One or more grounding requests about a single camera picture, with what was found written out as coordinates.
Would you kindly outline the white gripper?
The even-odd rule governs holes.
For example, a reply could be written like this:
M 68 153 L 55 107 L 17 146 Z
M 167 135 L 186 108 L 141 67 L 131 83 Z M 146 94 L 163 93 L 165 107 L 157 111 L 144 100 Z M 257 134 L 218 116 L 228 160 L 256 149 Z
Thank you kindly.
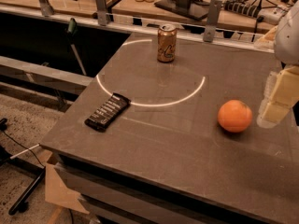
M 273 27 L 258 38 L 256 49 L 274 49 L 275 56 L 285 64 L 299 64 L 299 1 Z M 257 124 L 274 128 L 290 113 L 299 101 L 299 66 L 287 65 L 281 71 L 271 71 L 263 92 Z

